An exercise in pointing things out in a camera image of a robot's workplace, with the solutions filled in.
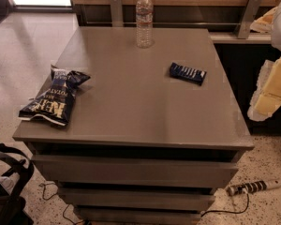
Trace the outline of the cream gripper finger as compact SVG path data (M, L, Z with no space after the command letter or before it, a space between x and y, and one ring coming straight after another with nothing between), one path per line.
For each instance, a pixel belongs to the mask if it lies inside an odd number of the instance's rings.
M247 115L250 120L261 122L272 117L280 107L281 57L275 62L266 60L261 67Z
M258 33L270 33L272 31L272 24L274 21L274 14L277 11L277 7L273 7L267 11L264 15L254 20L250 29Z

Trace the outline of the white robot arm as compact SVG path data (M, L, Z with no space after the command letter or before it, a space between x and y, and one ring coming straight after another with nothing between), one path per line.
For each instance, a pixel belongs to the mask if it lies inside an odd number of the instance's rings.
M271 45L281 52L281 2L254 20L250 29L271 34ZM266 60L260 69L257 89L253 93L247 116L253 121L264 121L281 107L281 57Z

